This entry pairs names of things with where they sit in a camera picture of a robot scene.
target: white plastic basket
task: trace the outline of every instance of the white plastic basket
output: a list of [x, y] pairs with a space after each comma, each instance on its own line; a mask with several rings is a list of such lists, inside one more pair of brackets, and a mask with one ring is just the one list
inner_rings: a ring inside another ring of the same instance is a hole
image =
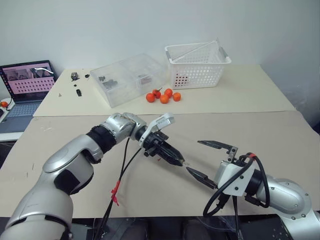
[[219, 40], [165, 47], [173, 89], [215, 87], [231, 63]]

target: laptop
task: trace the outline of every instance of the laptop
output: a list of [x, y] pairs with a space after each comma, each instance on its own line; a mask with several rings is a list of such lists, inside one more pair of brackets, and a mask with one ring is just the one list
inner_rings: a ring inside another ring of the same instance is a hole
[[0, 66], [0, 76], [15, 105], [0, 122], [1, 133], [24, 132], [57, 80], [48, 60]]

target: laptop keyboard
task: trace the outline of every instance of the laptop keyboard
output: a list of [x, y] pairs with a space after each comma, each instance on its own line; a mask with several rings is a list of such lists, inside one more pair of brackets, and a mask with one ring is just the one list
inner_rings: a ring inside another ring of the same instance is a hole
[[32, 116], [37, 108], [39, 107], [40, 103], [35, 104], [22, 104], [22, 105], [15, 105], [12, 110], [7, 114], [7, 118], [10, 117], [22, 117], [22, 116]]

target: table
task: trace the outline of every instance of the table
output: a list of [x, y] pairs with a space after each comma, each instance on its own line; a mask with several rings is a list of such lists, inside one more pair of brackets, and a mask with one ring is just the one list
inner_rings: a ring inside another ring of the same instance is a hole
[[[5, 98], [2, 99], [1, 101], [5, 101], [7, 103], [10, 103], [10, 98]], [[15, 105], [14, 101], [11, 101], [10, 105], [9, 105], [9, 110]], [[6, 117], [6, 115], [8, 114], [9, 111], [6, 110], [5, 107], [1, 107], [0, 109], [3, 110], [3, 115], [0, 117], [0, 122]], [[10, 132], [10, 133], [0, 133], [0, 142], [7, 142], [7, 141], [16, 141], [18, 140], [21, 135], [24, 132]]]
[[[35, 117], [14, 145], [0, 169], [0, 216], [10, 216], [20, 199], [36, 183], [44, 162], [74, 137], [87, 133], [107, 116]], [[147, 123], [156, 115], [142, 115]], [[267, 174], [299, 183], [311, 195], [313, 209], [320, 209], [320, 139], [297, 111], [256, 113], [177, 114], [176, 123], [163, 130], [190, 167], [212, 178], [227, 155], [197, 143], [216, 140], [239, 148], [238, 154], [256, 153]], [[94, 166], [91, 183], [72, 195], [74, 218], [102, 217], [121, 168], [124, 141]], [[128, 156], [138, 148], [128, 146]], [[120, 206], [112, 217], [199, 216], [213, 194], [185, 167], [172, 166], [159, 157], [139, 154], [124, 175]], [[272, 209], [239, 199], [240, 215], [269, 214]], [[233, 215], [232, 201], [220, 215]]]
[[[100, 94], [92, 77], [84, 76], [91, 69], [66, 69], [34, 113], [34, 117], [47, 116], [105, 116], [119, 112], [137, 115], [192, 113], [249, 113], [295, 111], [293, 105], [277, 88], [259, 65], [229, 65], [216, 87], [179, 89], [180, 102], [171, 100], [148, 103], [145, 95], [111, 108]], [[71, 73], [80, 79], [71, 82]]]

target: laptop screen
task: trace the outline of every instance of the laptop screen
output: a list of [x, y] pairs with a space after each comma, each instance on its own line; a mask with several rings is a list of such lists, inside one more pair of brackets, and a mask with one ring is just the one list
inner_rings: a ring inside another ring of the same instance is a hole
[[57, 80], [48, 60], [1, 66], [0, 76], [15, 102], [44, 99]]

